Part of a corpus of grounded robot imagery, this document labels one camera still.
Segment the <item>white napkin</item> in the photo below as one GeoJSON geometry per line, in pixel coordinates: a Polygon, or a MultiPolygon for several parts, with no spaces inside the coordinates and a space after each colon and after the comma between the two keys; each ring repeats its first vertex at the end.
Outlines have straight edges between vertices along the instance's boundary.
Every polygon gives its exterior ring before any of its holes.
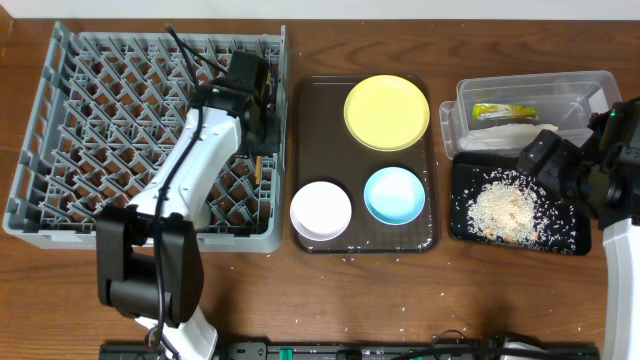
{"type": "Polygon", "coordinates": [[[556,132],[551,124],[507,124],[485,129],[471,130],[459,140],[464,151],[522,149],[531,143],[542,130],[556,132]]]}

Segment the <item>green orange snack wrapper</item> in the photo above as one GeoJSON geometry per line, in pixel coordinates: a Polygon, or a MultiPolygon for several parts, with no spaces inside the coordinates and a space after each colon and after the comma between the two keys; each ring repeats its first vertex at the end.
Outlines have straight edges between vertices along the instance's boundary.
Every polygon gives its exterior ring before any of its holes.
{"type": "Polygon", "coordinates": [[[472,108],[472,119],[488,121],[498,119],[536,119],[537,111],[534,107],[523,105],[477,103],[472,108]]]}

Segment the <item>white bowl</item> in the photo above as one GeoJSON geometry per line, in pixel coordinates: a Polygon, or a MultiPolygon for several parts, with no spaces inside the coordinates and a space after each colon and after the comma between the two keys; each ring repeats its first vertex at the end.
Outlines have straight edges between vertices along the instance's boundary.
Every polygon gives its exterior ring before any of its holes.
{"type": "Polygon", "coordinates": [[[352,217],[352,205],[341,187],[327,181],[316,181],[295,193],[289,215],[300,235],[324,242],[346,230],[352,217]]]}

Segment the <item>light blue bowl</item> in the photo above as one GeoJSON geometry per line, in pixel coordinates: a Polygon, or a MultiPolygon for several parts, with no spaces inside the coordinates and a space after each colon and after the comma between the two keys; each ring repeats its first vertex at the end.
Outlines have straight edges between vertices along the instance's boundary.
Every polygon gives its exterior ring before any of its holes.
{"type": "Polygon", "coordinates": [[[373,173],[364,186],[364,204],[380,223],[405,225],[415,220],[426,202],[419,178],[401,167],[385,167],[373,173]]]}

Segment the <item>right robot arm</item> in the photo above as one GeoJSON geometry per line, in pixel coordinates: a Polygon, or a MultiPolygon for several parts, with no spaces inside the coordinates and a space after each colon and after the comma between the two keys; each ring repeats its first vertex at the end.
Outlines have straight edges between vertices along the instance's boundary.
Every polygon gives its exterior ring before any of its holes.
{"type": "Polygon", "coordinates": [[[639,99],[617,102],[589,120],[580,147],[543,130],[516,169],[587,212],[603,231],[608,290],[605,359],[639,357],[639,99]]]}

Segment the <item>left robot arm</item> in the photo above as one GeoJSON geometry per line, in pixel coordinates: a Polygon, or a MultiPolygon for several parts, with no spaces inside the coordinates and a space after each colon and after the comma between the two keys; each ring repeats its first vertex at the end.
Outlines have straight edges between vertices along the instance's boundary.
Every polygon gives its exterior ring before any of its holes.
{"type": "Polygon", "coordinates": [[[204,270],[198,232],[230,158],[270,156],[280,132],[268,113],[268,62],[235,52],[227,73],[196,86],[181,135],[151,181],[124,207],[96,220],[98,296],[148,330],[154,352],[209,359],[218,334],[199,307],[204,270]]]}

